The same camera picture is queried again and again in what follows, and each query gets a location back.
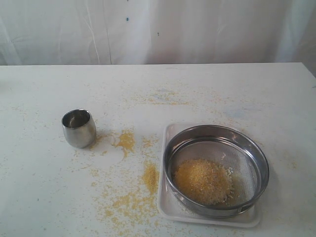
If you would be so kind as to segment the pile of grains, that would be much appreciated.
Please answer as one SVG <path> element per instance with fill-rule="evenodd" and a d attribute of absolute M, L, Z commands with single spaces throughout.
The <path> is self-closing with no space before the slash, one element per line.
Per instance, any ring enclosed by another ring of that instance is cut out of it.
<path fill-rule="evenodd" d="M 205 159 L 181 163 L 175 171 L 174 183 L 186 197 L 203 205 L 225 203 L 234 192 L 231 171 Z"/>

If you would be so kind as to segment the round steel mesh sieve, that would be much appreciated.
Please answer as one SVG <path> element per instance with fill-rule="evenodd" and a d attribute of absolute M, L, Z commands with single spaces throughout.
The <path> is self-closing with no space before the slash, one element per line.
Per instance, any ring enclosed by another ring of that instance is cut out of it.
<path fill-rule="evenodd" d="M 260 147 L 225 126 L 196 125 L 175 133 L 162 157 L 172 194 L 192 212 L 211 218 L 237 216 L 250 209 L 270 177 Z"/>

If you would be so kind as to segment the stainless steel cup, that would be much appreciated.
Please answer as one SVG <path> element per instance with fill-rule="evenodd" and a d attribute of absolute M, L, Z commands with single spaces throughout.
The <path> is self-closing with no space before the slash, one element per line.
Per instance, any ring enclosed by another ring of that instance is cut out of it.
<path fill-rule="evenodd" d="M 85 148 L 96 139 L 96 126 L 91 113 L 75 109 L 62 117 L 62 129 L 66 141 L 73 147 Z"/>

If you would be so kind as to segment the white plastic tray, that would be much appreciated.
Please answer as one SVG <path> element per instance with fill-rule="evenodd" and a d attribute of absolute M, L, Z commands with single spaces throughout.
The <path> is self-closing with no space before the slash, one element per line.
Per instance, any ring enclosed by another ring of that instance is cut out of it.
<path fill-rule="evenodd" d="M 204 159 L 230 172 L 233 192 L 223 203 L 204 206 L 180 193 L 173 184 L 178 167 Z M 169 220 L 251 228 L 261 219 L 258 204 L 269 180 L 269 166 L 259 146 L 232 128 L 173 123 L 165 128 L 158 185 L 158 210 Z"/>

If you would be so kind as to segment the white backdrop curtain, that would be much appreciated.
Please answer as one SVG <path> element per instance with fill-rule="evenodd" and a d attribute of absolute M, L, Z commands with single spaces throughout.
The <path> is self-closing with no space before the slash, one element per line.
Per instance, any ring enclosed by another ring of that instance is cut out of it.
<path fill-rule="evenodd" d="M 313 0 L 3 0 L 2 65 L 316 63 Z"/>

